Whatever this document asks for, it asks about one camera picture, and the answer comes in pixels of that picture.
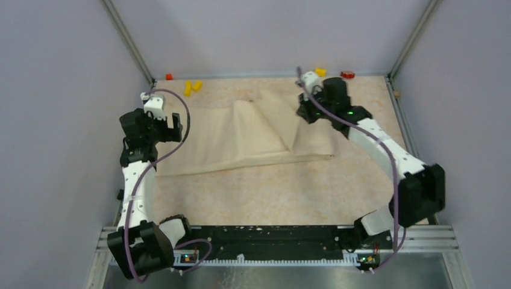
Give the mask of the beige wrapping cloth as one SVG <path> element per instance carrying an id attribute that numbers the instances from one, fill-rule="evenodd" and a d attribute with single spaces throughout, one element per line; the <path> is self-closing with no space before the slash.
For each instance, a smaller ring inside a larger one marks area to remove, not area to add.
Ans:
<path id="1" fill-rule="evenodd" d="M 157 176 L 179 176 L 241 167 L 329 160 L 338 152 L 326 120 L 307 123 L 296 114 L 298 96 L 261 90 L 253 101 L 226 108 L 191 108 L 185 143 L 159 162 Z"/>

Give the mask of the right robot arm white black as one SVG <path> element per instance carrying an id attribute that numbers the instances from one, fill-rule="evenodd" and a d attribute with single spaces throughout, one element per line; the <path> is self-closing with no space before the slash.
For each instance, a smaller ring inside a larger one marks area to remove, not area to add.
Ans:
<path id="1" fill-rule="evenodd" d="M 408 228 L 445 208 L 445 170 L 409 154 L 363 106 L 353 105 L 342 78 L 321 80 L 315 73 L 299 76 L 297 115 L 307 123 L 319 119 L 362 148 L 386 172 L 393 193 L 388 205 L 367 213 L 354 223 L 353 239 L 361 248 L 371 247 L 378 234 Z"/>

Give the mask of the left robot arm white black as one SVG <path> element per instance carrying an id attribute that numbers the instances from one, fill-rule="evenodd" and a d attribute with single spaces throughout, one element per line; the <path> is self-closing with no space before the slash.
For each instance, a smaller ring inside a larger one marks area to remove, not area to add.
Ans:
<path id="1" fill-rule="evenodd" d="M 174 215 L 162 222 L 154 220 L 152 194 L 156 165 L 161 161 L 156 145 L 176 142 L 183 145 L 187 131 L 180 115 L 168 118 L 138 108 L 119 119 L 125 137 L 120 164 L 124 176 L 124 195 L 117 229 L 108 234 L 107 246 L 124 276 L 143 282 L 148 275 L 174 264 L 174 249 L 192 244 L 188 220 Z"/>

